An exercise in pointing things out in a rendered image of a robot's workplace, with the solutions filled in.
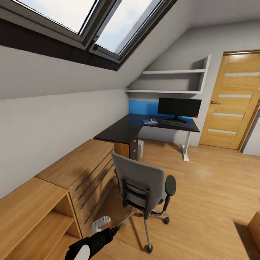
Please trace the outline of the keyboard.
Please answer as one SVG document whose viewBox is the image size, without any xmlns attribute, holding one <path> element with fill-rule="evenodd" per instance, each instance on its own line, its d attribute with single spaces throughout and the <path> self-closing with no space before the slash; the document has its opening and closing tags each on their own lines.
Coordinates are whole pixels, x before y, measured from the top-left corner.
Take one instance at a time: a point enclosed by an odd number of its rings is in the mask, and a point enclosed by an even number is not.
<svg viewBox="0 0 260 260">
<path fill-rule="evenodd" d="M 186 127 L 187 124 L 184 124 L 184 123 L 178 123 L 178 122 L 172 122 L 172 121 L 162 121 L 162 123 L 165 123 L 165 124 L 170 124 L 170 125 L 176 125 L 176 126 L 181 126 L 181 127 Z"/>
</svg>

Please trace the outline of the monitor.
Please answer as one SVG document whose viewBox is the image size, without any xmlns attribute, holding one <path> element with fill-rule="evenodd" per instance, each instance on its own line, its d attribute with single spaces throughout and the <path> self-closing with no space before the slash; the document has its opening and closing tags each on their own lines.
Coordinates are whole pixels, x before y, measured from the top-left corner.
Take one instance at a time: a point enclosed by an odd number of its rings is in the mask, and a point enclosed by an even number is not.
<svg viewBox="0 0 260 260">
<path fill-rule="evenodd" d="M 186 117 L 198 117 L 201 99 L 159 98 L 158 113 Z"/>
</svg>

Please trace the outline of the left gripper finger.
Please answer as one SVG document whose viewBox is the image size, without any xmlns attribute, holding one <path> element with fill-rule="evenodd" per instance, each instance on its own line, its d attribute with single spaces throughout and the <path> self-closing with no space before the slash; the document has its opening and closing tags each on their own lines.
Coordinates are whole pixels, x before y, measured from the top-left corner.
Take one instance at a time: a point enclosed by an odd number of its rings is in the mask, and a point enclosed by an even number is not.
<svg viewBox="0 0 260 260">
<path fill-rule="evenodd" d="M 118 227 L 114 227 L 114 228 L 110 229 L 110 231 L 111 231 L 112 238 L 113 238 L 113 236 L 116 235 L 116 233 L 118 231 Z"/>
</svg>

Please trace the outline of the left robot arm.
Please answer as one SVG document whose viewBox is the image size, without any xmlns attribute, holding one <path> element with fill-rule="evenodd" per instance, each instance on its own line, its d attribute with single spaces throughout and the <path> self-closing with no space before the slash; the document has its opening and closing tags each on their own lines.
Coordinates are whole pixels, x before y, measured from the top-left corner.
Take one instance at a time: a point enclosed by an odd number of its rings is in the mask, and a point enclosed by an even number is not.
<svg viewBox="0 0 260 260">
<path fill-rule="evenodd" d="M 92 223 L 92 235 L 73 243 L 69 246 L 64 260 L 90 260 L 104 245 L 113 240 L 118 227 L 110 229 L 110 227 L 101 231 L 100 227 L 110 222 L 109 216 L 104 216 Z"/>
</svg>

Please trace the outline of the swivel chair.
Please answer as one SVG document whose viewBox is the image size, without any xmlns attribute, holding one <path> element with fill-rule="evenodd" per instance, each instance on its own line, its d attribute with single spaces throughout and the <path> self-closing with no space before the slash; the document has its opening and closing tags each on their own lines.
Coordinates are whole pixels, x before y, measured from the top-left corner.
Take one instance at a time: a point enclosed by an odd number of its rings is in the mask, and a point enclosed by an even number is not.
<svg viewBox="0 0 260 260">
<path fill-rule="evenodd" d="M 176 180 L 172 175 L 165 178 L 165 169 L 153 165 L 138 162 L 117 153 L 111 153 L 118 177 L 118 192 L 122 199 L 122 206 L 132 205 L 136 209 L 126 218 L 121 220 L 116 227 L 120 230 L 120 225 L 129 217 L 140 211 L 140 216 L 144 219 L 146 236 L 148 240 L 149 252 L 152 252 L 153 245 L 150 243 L 146 220 L 150 216 L 166 216 L 165 222 L 169 223 L 167 210 L 171 196 L 176 192 Z M 163 211 L 160 212 L 155 207 L 165 201 Z"/>
</svg>

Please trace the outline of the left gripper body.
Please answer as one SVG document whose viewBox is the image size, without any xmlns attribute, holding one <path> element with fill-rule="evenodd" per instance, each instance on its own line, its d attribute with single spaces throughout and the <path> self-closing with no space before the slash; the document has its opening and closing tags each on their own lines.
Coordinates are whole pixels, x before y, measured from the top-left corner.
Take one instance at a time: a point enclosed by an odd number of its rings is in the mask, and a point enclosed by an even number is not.
<svg viewBox="0 0 260 260">
<path fill-rule="evenodd" d="M 97 252 L 99 252 L 104 247 L 104 245 L 110 243 L 113 240 L 110 227 L 104 229 L 103 231 L 97 232 L 91 237 L 95 237 L 97 240 L 98 243 Z"/>
</svg>

